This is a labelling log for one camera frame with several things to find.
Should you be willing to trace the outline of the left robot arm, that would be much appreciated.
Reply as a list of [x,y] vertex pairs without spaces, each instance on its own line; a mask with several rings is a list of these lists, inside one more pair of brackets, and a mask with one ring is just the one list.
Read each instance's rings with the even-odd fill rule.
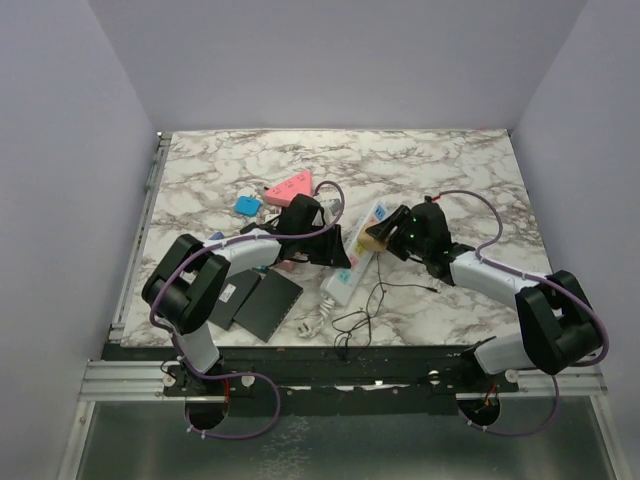
[[274,220],[251,224],[240,234],[203,242],[179,236],[147,279],[142,299],[150,323],[166,331],[187,365],[186,382],[206,395],[220,385],[220,359],[207,322],[226,280],[257,267],[275,265],[297,254],[315,265],[347,268],[341,219],[345,199],[331,221],[313,197],[298,194]]

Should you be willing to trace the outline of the blue plug adapter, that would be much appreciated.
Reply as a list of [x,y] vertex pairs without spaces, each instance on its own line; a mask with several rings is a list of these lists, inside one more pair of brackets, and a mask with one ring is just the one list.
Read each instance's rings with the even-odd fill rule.
[[262,202],[257,198],[240,196],[235,204],[235,212],[242,216],[255,217],[261,206]]

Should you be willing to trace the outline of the orange tan plug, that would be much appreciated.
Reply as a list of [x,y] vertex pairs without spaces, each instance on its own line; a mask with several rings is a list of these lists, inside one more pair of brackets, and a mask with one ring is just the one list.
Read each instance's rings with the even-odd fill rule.
[[375,239],[363,229],[358,235],[359,244],[370,252],[383,252],[387,249],[387,244],[383,241]]

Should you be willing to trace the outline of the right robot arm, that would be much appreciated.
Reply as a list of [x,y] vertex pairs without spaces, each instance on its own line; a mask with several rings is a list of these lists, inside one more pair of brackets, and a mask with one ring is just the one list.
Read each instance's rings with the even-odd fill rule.
[[572,274],[543,276],[490,264],[473,247],[452,240],[444,212],[430,198],[412,208],[398,207],[368,227],[366,235],[401,260],[418,259],[432,277],[474,290],[516,312],[518,333],[483,341],[466,354],[459,378],[469,390],[483,390],[496,374],[509,369],[555,375],[606,346],[602,328]]

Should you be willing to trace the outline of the pink cube socket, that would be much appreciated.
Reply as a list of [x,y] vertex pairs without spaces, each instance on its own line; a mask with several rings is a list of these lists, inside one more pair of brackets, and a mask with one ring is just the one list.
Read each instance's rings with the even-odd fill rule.
[[297,265],[298,263],[293,260],[283,260],[280,263],[275,264],[274,268],[285,272],[292,272]]

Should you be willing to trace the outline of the pink triangular power strip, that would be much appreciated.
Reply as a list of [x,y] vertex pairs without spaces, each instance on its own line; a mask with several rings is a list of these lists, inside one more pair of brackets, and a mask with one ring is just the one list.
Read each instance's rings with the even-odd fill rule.
[[266,190],[265,202],[278,207],[288,207],[298,195],[313,195],[312,174],[303,171]]

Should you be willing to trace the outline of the white power strip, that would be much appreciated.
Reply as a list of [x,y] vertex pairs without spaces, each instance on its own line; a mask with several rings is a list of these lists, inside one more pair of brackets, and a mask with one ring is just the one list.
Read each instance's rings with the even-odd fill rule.
[[388,209],[380,199],[373,201],[358,219],[345,243],[345,253],[350,262],[348,268],[334,269],[320,286],[322,305],[332,310],[348,304],[359,280],[364,274],[373,253],[358,240],[358,236],[370,223],[379,223],[388,215]]

